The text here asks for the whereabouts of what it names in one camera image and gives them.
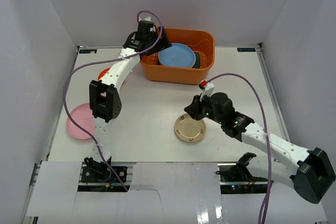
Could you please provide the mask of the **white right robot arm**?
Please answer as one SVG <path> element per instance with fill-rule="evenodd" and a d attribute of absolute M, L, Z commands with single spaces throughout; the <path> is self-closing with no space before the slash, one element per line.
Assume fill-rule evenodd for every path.
<path fill-rule="evenodd" d="M 274 134 L 268 135 L 252 118 L 236 111 L 227 94 L 196 95 L 184 111 L 197 121 L 208 118 L 231 138 L 251 145 L 279 161 L 272 165 L 271 179 L 287 185 L 306 201 L 317 204 L 335 182 L 335 172 L 327 153 L 309 150 Z"/>

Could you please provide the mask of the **orange round plate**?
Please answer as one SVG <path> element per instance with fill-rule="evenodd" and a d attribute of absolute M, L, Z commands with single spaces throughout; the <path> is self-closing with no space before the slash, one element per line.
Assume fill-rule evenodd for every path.
<path fill-rule="evenodd" d="M 114 85 L 119 89 L 127 78 L 129 72 L 124 69 L 110 68 L 101 72 L 98 76 L 98 80 L 102 81 L 106 85 Z"/>

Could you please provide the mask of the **orange plastic bin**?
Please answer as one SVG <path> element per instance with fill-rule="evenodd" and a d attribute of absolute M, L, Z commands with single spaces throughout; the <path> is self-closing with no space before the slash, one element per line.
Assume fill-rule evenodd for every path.
<path fill-rule="evenodd" d="M 198 85 L 206 79 L 215 62 L 215 39 L 212 34 L 201 30 L 165 28 L 171 43 L 189 46 L 193 51 L 202 52 L 207 57 L 207 67 L 203 69 L 166 67 L 159 64 L 158 54 L 144 56 L 140 64 L 150 81 Z"/>

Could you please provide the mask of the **blue bear plate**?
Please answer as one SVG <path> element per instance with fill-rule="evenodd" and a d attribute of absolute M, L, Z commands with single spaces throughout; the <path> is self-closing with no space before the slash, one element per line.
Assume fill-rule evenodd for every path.
<path fill-rule="evenodd" d="M 172 43 L 158 53 L 159 63 L 166 67 L 192 68 L 196 61 L 194 51 L 185 44 Z"/>

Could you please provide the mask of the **small cream patterned plate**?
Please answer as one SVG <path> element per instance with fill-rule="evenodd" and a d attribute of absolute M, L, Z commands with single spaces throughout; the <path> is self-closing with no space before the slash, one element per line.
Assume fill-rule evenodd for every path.
<path fill-rule="evenodd" d="M 174 123 L 176 136 L 187 143 L 196 143 L 203 139 L 206 134 L 204 120 L 192 119 L 187 113 L 180 115 Z"/>

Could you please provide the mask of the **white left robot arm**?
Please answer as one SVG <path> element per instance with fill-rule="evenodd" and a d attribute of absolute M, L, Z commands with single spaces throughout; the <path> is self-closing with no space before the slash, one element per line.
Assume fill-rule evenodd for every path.
<path fill-rule="evenodd" d="M 91 152 L 94 161 L 109 161 L 111 158 L 111 124 L 121 112 L 119 92 L 131 70 L 143 56 L 155 54 L 171 46 L 163 26 L 156 27 L 154 22 L 141 20 L 137 31 L 127 37 L 116 63 L 98 81 L 90 82 L 89 105 L 95 120 L 96 139 L 96 146 Z"/>

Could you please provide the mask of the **teal square plate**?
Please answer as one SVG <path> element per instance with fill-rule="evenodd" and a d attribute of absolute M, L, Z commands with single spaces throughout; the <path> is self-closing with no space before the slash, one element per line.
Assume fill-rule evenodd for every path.
<path fill-rule="evenodd" d="M 207 67 L 207 57 L 204 53 L 195 51 L 195 62 L 193 68 L 203 69 Z"/>

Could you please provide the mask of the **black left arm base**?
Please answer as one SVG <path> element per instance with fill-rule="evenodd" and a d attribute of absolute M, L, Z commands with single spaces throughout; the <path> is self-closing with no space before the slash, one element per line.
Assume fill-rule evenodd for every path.
<path fill-rule="evenodd" d="M 79 192 L 91 193 L 126 193 L 128 167 L 117 165 L 112 167 L 120 179 L 104 162 L 97 162 L 92 157 L 84 159 L 79 183 Z"/>

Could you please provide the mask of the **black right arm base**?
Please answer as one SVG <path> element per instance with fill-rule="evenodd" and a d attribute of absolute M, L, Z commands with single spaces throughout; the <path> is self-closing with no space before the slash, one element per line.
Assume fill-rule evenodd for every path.
<path fill-rule="evenodd" d="M 220 163 L 216 175 L 219 176 L 220 192 L 222 195 L 233 194 L 265 194 L 267 192 L 267 179 L 254 177 L 247 167 L 257 155 L 244 154 L 235 163 Z"/>

